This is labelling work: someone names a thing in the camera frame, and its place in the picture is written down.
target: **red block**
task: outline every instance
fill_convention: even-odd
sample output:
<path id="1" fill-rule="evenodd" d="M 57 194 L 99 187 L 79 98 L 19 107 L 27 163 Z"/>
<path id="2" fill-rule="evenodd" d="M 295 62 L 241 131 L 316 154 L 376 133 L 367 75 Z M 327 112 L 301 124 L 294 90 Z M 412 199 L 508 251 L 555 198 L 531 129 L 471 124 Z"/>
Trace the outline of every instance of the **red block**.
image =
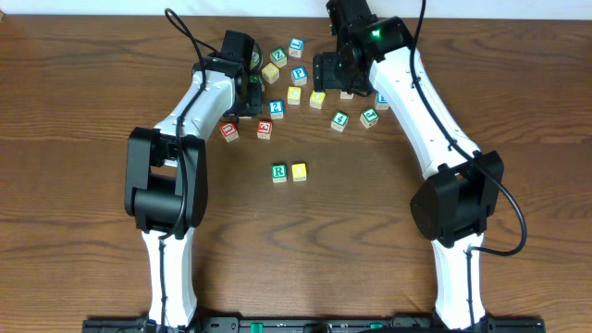
<path id="1" fill-rule="evenodd" d="M 239 137 L 239 132 L 234 124 L 224 124 L 220 126 L 220 131 L 227 142 L 231 142 Z"/>
<path id="2" fill-rule="evenodd" d="M 259 126 L 257 126 L 257 137 L 259 139 L 271 139 L 271 128 L 273 124 L 271 121 L 259 121 Z"/>

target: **black mounting rail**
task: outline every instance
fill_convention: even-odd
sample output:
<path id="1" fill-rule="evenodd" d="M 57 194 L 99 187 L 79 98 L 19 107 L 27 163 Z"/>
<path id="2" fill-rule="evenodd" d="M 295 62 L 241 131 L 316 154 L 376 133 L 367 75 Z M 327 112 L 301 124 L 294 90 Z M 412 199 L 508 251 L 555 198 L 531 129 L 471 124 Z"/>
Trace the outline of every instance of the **black mounting rail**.
<path id="1" fill-rule="evenodd" d="M 436 326 L 431 318 L 397 316 L 392 319 L 238 319 L 212 317 L 195 320 L 184 331 L 176 333 L 447 333 L 467 332 Z M 87 320 L 82 333 L 155 333 L 156 327 L 145 326 L 145 320 Z M 545 322 L 537 319 L 503 320 L 484 318 L 476 326 L 477 333 L 545 333 Z"/>

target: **white wall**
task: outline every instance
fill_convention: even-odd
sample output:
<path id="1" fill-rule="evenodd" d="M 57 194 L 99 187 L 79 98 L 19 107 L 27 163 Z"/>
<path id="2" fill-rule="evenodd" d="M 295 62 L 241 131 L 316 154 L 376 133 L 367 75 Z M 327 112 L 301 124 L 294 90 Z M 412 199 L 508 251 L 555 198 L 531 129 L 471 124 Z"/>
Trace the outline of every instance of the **white wall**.
<path id="1" fill-rule="evenodd" d="M 367 0 L 380 17 L 417 17 L 420 0 Z M 0 0 L 7 14 L 320 17 L 326 0 Z M 428 0 L 432 18 L 592 19 L 592 0 Z"/>

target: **cable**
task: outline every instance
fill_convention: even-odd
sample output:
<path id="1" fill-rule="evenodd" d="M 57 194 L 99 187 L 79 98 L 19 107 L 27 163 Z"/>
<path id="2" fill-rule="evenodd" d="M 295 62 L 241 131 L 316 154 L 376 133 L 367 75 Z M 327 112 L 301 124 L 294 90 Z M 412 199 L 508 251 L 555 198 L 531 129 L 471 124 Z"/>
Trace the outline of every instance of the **cable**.
<path id="1" fill-rule="evenodd" d="M 193 38 L 193 35 L 189 31 L 189 29 L 187 29 L 187 27 L 185 26 L 185 24 L 183 24 L 183 21 L 179 18 L 179 16 L 177 16 L 177 14 L 172 9 L 167 8 L 165 10 L 165 13 L 167 11 L 169 11 L 175 17 L 175 19 L 177 21 L 179 21 L 179 23 L 181 23 L 181 26 L 183 27 L 184 30 L 180 26 L 178 26 L 177 23 L 175 23 L 173 21 L 173 19 L 169 15 L 166 15 L 166 19 L 168 19 L 168 21 L 170 22 L 170 24 L 172 24 L 173 27 L 175 27 L 180 33 L 182 33 L 185 37 L 191 39 L 193 41 L 193 43 L 199 43 L 199 44 L 201 44 L 201 45 L 209 48 L 210 50 L 212 50 L 214 52 L 218 52 L 218 50 L 216 50 L 212 45 L 210 45 L 208 43 L 204 43 L 204 42 L 202 42 L 202 41 L 200 41 L 198 39 Z"/>
<path id="2" fill-rule="evenodd" d="M 422 29 L 422 23 L 424 21 L 425 12 L 426 12 L 426 0 L 422 0 L 422 9 L 419 14 L 419 20 L 417 21 L 417 28 L 415 29 L 415 35 L 413 37 L 413 41 L 412 41 L 412 45 L 411 45 L 411 54 L 409 56 L 411 75 L 413 78 L 413 87 L 415 87 L 417 89 L 417 93 L 421 97 L 422 102 L 425 105 L 425 109 L 427 109 L 427 112 L 429 113 L 429 115 L 432 117 L 432 119 L 434 119 L 434 122 L 436 123 L 436 125 L 438 126 L 438 128 L 440 129 L 442 134 L 444 135 L 444 138 L 446 138 L 446 140 L 449 142 L 450 146 L 452 148 L 454 148 L 454 150 L 457 151 L 460 156 L 462 156 L 464 159 L 466 159 L 475 169 L 479 170 L 479 172 L 481 172 L 487 179 L 489 179 L 499 189 L 499 191 L 501 191 L 501 193 L 506 197 L 506 199 L 508 199 L 508 202 L 510 203 L 510 205 L 514 209 L 514 212 L 518 216 L 518 220 L 520 222 L 520 230 L 522 232 L 520 243 L 518 243 L 518 246 L 516 246 L 512 250 L 499 251 L 499 250 L 492 250 L 492 249 L 489 249 L 486 247 L 469 246 L 468 249 L 465 251 L 466 259 L 467 259 L 467 264 L 466 264 L 467 265 L 467 283 L 468 283 L 468 288 L 469 288 L 467 302 L 469 303 L 469 313 L 471 316 L 471 329 L 473 330 L 475 327 L 475 321 L 474 321 L 475 315 L 473 313 L 473 288 L 472 288 L 472 283 L 471 283 L 471 280 L 472 280 L 471 279 L 471 258 L 473 257 L 473 255 L 471 254 L 471 251 L 480 251 L 482 253 L 489 253 L 489 254 L 494 254 L 494 255 L 499 255 L 499 256 L 511 256 L 511 255 L 517 254 L 526 245 L 526 238 L 527 238 L 526 220 L 524 219 L 524 214 L 522 213 L 520 206 L 518 205 L 516 200 L 512 197 L 510 192 L 505 188 L 505 186 L 503 186 L 501 184 L 501 182 L 499 182 L 495 178 L 495 176 L 493 176 L 486 168 L 482 167 L 478 162 L 476 162 L 473 159 L 473 157 L 471 157 L 467 152 L 465 152 L 458 145 L 456 140 L 454 140 L 450 136 L 450 134 L 446 131 L 446 128 L 444 127 L 444 125 L 442 125 L 442 123 L 438 119 L 438 116 L 436 116 L 436 113 L 432 109 L 432 106 L 427 101 L 426 95 L 424 94 L 424 91 L 422 90 L 421 84 L 419 84 L 419 81 L 421 78 L 418 78 L 417 73 L 415 72 L 415 50 L 417 48 L 417 41 L 419 39 L 419 33 Z"/>
<path id="3" fill-rule="evenodd" d="M 180 24 L 180 26 L 183 28 L 181 29 L 179 27 L 179 25 L 177 25 L 177 23 L 175 23 L 173 21 L 173 19 L 170 16 L 173 16 L 173 18 Z M 181 175 L 181 188 L 182 188 L 182 192 L 181 192 L 181 206 L 179 209 L 179 215 L 177 217 L 177 221 L 175 222 L 175 224 L 173 225 L 173 227 L 164 235 L 159 236 L 159 247 L 158 250 L 160 252 L 160 288 L 161 288 L 161 292 L 162 292 L 162 311 L 161 311 L 161 320 L 160 320 L 160 332 L 163 332 L 163 328 L 166 327 L 165 325 L 165 316 L 167 313 L 167 291 L 165 289 L 165 240 L 167 238 L 169 238 L 171 235 L 173 235 L 173 233 L 175 232 L 175 230 L 177 230 L 183 223 L 183 220 L 185 219 L 185 211 L 187 210 L 187 170 L 185 167 L 185 156 L 184 156 L 184 150 L 183 150 L 183 145 L 182 145 L 182 141 L 181 141 L 181 129 L 183 127 L 183 122 L 185 120 L 185 115 L 187 115 L 187 112 L 189 112 L 189 110 L 191 109 L 191 107 L 193 106 L 193 104 L 195 103 L 195 101 L 199 98 L 199 96 L 202 94 L 202 92 L 205 89 L 205 84 L 207 83 L 207 78 L 205 76 L 205 63 L 204 63 L 204 58 L 202 57 L 202 52 L 200 51 L 200 47 L 198 46 L 198 43 L 209 47 L 211 49 L 213 49 L 214 51 L 216 51 L 216 49 L 214 49 L 213 47 L 211 47 L 210 45 L 206 44 L 206 43 L 202 43 L 199 40 L 197 40 L 195 37 L 193 37 L 193 34 L 191 34 L 191 31 L 189 30 L 189 28 L 187 28 L 187 26 L 185 25 L 185 23 L 183 22 L 183 20 L 177 15 L 177 13 L 175 13 L 172 9 L 167 8 L 165 9 L 165 16 L 166 19 L 168 19 L 168 21 L 178 30 L 181 31 L 181 33 L 185 36 L 187 36 L 190 40 L 191 43 L 193 44 L 193 47 L 195 48 L 195 52 L 197 53 L 197 57 L 199 58 L 200 64 L 201 64 L 201 68 L 202 68 L 202 84 L 200 84 L 200 88 L 199 90 L 195 93 L 195 95 L 190 99 L 190 101 L 187 103 L 187 105 L 185 105 L 185 108 L 183 109 L 183 111 L 181 112 L 181 114 L 177 117 L 177 125 L 175 127 L 175 141 L 177 142 L 177 151 L 178 151 L 178 156 L 177 156 L 177 161 L 178 161 L 178 167 L 179 167 L 179 172 Z"/>

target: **alphabet block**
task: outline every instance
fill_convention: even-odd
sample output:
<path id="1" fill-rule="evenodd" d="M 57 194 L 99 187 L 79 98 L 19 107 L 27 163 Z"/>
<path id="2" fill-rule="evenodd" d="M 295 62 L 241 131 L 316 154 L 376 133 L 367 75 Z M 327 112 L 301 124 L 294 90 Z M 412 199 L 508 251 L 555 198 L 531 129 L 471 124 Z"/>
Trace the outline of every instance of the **alphabet block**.
<path id="1" fill-rule="evenodd" d="M 271 178 L 274 182 L 286 182 L 288 180 L 286 165 L 271 166 Z"/>
<path id="2" fill-rule="evenodd" d="M 387 102 L 385 96 L 381 95 L 380 92 L 376 93 L 374 108 L 376 110 L 389 110 L 389 102 Z"/>
<path id="3" fill-rule="evenodd" d="M 316 109 L 323 108 L 326 94 L 324 92 L 313 92 L 311 94 L 311 107 Z"/>
<path id="4" fill-rule="evenodd" d="M 333 120 L 331 120 L 331 128 L 343 132 L 343 130 L 345 130 L 345 126 L 348 124 L 349 119 L 350 116 L 338 111 L 335 116 L 333 116 Z"/>
<path id="5" fill-rule="evenodd" d="M 374 108 L 370 107 L 369 109 L 363 111 L 362 115 L 360 116 L 360 121 L 362 121 L 364 127 L 370 129 L 378 122 L 378 113 Z"/>
<path id="6" fill-rule="evenodd" d="M 271 62 L 278 68 L 283 68 L 288 64 L 288 56 L 281 47 L 271 51 L 269 57 L 271 57 Z"/>
<path id="7" fill-rule="evenodd" d="M 295 86 L 302 86 L 306 84 L 306 69 L 305 68 L 295 68 L 292 70 L 292 82 Z"/>
<path id="8" fill-rule="evenodd" d="M 288 104 L 289 105 L 300 105 L 301 94 L 302 94 L 301 87 L 289 87 L 288 88 Z"/>
<path id="9" fill-rule="evenodd" d="M 284 117 L 284 102 L 271 101 L 269 102 L 269 114 L 272 119 L 281 119 Z"/>
<path id="10" fill-rule="evenodd" d="M 226 139 L 226 142 L 231 142 L 234 139 L 239 138 L 239 132 L 234 124 L 224 124 L 220 126 L 220 131 L 222 132 L 224 139 Z"/>
<path id="11" fill-rule="evenodd" d="M 267 64 L 261 69 L 261 73 L 263 74 L 263 78 L 269 84 L 273 84 L 279 79 L 279 69 L 274 64 Z"/>
<path id="12" fill-rule="evenodd" d="M 306 164 L 300 163 L 292 166 L 292 179 L 294 181 L 306 180 Z"/>
<path id="13" fill-rule="evenodd" d="M 288 48 L 288 53 L 290 56 L 301 57 L 303 48 L 304 41 L 302 39 L 292 38 L 290 41 L 290 47 Z"/>
<path id="14" fill-rule="evenodd" d="M 257 138 L 259 139 L 271 139 L 271 121 L 259 121 L 259 126 L 257 126 Z"/>

